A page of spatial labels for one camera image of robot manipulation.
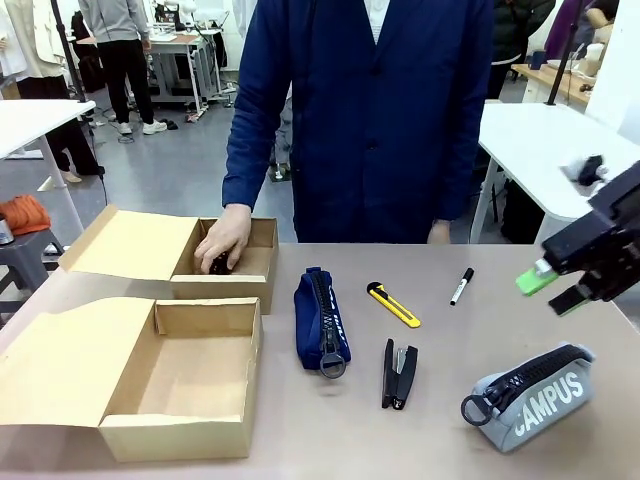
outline open cardboard box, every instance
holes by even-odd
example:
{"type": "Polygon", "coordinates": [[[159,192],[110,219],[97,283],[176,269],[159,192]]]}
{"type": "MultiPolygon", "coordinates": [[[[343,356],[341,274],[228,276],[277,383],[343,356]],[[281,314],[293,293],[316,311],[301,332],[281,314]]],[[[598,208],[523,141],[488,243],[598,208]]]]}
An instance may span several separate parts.
{"type": "Polygon", "coordinates": [[[109,298],[42,314],[0,357],[0,424],[98,428],[116,460],[249,455],[257,298],[109,298]]]}
{"type": "Polygon", "coordinates": [[[278,254],[275,219],[251,221],[249,243],[231,275],[200,275],[193,254],[216,219],[118,210],[109,205],[60,258],[68,272],[171,283],[174,298],[259,297],[271,312],[278,254]]]}

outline box lid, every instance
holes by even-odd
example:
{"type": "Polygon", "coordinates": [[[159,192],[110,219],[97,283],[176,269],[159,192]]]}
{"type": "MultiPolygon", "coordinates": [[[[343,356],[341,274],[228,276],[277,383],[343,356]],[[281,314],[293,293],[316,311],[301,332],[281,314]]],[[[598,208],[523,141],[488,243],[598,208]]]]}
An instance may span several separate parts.
{"type": "Polygon", "coordinates": [[[1,425],[97,427],[154,300],[41,314],[0,356],[1,425]]]}
{"type": "Polygon", "coordinates": [[[68,272],[170,280],[198,218],[118,210],[109,205],[60,257],[68,272]]]}

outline navy blue coat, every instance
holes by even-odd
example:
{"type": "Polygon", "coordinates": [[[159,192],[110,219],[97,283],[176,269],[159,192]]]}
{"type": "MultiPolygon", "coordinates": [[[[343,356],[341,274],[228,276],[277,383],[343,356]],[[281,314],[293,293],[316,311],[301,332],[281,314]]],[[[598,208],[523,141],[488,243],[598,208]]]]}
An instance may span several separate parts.
{"type": "Polygon", "coordinates": [[[259,0],[223,205],[253,208],[293,81],[298,239],[425,243],[465,205],[492,13],[493,0],[391,0],[376,45],[363,0],[259,0]]]}

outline black marker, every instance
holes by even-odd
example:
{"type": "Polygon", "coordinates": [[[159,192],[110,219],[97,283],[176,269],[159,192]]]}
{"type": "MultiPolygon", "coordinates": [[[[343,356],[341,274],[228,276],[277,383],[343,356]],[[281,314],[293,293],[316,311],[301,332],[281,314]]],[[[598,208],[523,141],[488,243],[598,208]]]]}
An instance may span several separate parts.
{"type": "Polygon", "coordinates": [[[460,298],[460,295],[462,295],[462,291],[464,290],[464,287],[466,287],[467,283],[471,281],[474,273],[475,272],[473,271],[473,268],[467,268],[467,271],[464,272],[464,277],[462,277],[462,280],[460,281],[460,285],[458,285],[458,289],[456,290],[456,293],[453,294],[453,298],[451,298],[449,305],[454,306],[456,303],[458,303],[458,299],[460,298]]]}

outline hand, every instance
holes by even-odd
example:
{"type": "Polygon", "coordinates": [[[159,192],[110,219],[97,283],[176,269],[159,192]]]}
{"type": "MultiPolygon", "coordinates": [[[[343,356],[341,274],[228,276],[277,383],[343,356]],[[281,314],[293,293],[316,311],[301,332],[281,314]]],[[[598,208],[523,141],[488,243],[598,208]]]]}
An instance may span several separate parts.
{"type": "Polygon", "coordinates": [[[227,205],[222,216],[196,248],[196,268],[204,274],[209,274],[213,261],[222,253],[229,252],[227,267],[233,270],[249,242],[250,233],[251,208],[239,203],[227,205]]]}
{"type": "Polygon", "coordinates": [[[428,243],[431,245],[449,245],[451,243],[451,224],[445,220],[436,220],[431,227],[428,243]]]}

